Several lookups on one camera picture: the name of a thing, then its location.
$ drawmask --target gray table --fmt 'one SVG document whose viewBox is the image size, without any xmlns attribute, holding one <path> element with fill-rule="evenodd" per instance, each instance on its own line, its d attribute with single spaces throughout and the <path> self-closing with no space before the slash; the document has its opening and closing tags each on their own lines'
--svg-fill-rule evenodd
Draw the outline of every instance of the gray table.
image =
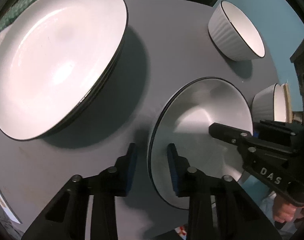
<svg viewBox="0 0 304 240">
<path fill-rule="evenodd" d="M 139 157 L 129 196 L 116 198 L 119 239 L 149 239 L 184 224 L 188 212 L 158 197 L 146 167 L 148 134 L 165 103 L 205 76 L 233 83 L 249 104 L 278 82 L 268 48 L 263 59 L 238 63 L 216 49 L 207 31 L 214 8 L 184 0 L 125 1 L 124 49 L 90 107 L 46 139 L 17 142 L 0 131 L 0 190 L 22 231 L 73 174 L 98 174 L 124 155 L 130 142 L 137 144 Z"/>
</svg>

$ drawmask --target table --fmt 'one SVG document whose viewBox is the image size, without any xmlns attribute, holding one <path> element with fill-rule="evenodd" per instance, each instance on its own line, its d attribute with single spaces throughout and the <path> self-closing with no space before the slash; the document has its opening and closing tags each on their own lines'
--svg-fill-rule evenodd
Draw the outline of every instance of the table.
<svg viewBox="0 0 304 240">
<path fill-rule="evenodd" d="M 205 76 L 233 83 L 250 104 L 278 82 L 266 47 L 263 59 L 233 62 L 207 31 L 214 8 L 184 0 L 125 0 L 129 26 L 120 60 L 98 97 L 70 126 L 45 139 L 18 142 L 0 131 L 0 190 L 25 231 L 74 174 L 98 174 L 135 142 L 132 190 L 116 198 L 120 240 L 149 239 L 187 222 L 167 205 L 147 173 L 149 131 L 171 96 Z"/>
</svg>

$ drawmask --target bowl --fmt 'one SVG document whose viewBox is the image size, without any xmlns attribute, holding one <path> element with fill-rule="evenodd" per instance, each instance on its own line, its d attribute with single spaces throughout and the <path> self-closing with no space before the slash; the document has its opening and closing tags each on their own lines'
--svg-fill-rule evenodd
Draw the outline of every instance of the bowl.
<svg viewBox="0 0 304 240">
<path fill-rule="evenodd" d="M 150 134 L 148 172 L 160 197 L 169 205 L 188 209 L 189 198 L 179 198 L 172 187 L 167 146 L 174 143 L 206 175 L 221 178 L 229 174 L 238 181 L 243 160 L 236 146 L 212 138 L 209 126 L 221 124 L 253 134 L 247 102 L 239 90 L 218 78 L 201 78 L 181 88 L 166 104 Z"/>
<path fill-rule="evenodd" d="M 252 60 L 265 56 L 262 38 L 253 23 L 228 1 L 221 1 L 217 6 L 208 30 L 218 49 L 231 60 Z"/>
<path fill-rule="evenodd" d="M 284 87 L 273 84 L 255 95 L 252 102 L 253 122 L 271 120 L 287 121 L 287 106 L 284 96 Z"/>
<path fill-rule="evenodd" d="M 124 0 L 37 0 L 0 44 L 0 129 L 30 140 L 68 125 L 121 54 Z"/>
</svg>

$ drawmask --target bolt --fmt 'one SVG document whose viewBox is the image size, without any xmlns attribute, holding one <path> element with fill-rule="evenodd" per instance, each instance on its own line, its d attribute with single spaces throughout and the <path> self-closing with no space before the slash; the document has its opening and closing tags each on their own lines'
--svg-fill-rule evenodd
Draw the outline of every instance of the bolt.
<svg viewBox="0 0 304 240">
<path fill-rule="evenodd" d="M 256 149 L 255 149 L 254 147 L 249 147 L 249 148 L 248 148 L 248 151 L 249 151 L 250 153 L 254 153 L 254 152 L 256 152 Z"/>
<path fill-rule="evenodd" d="M 225 181 L 228 181 L 228 182 L 233 181 L 233 178 L 232 178 L 232 176 L 230 176 L 230 175 L 224 175 L 224 176 L 223 176 L 223 179 L 224 179 Z"/>
<path fill-rule="evenodd" d="M 79 182 L 82 179 L 82 177 L 80 175 L 74 175 L 72 176 L 71 180 L 73 182 Z"/>
<path fill-rule="evenodd" d="M 117 168 L 115 166 L 108 168 L 108 173 L 116 173 L 116 172 L 117 172 Z"/>
<path fill-rule="evenodd" d="M 188 167 L 188 173 L 196 173 L 197 169 L 196 167 Z"/>
</svg>

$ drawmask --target human hand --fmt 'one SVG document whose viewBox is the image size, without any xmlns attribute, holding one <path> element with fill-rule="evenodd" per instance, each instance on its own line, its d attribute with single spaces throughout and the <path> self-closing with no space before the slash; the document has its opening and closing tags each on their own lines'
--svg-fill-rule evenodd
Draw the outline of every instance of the human hand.
<svg viewBox="0 0 304 240">
<path fill-rule="evenodd" d="M 280 223 L 290 222 L 294 217 L 296 209 L 296 206 L 293 206 L 291 203 L 287 202 L 280 195 L 276 195 L 272 208 L 273 219 Z M 297 218 L 303 217 L 304 207 L 302 207 L 302 210 Z"/>
</svg>

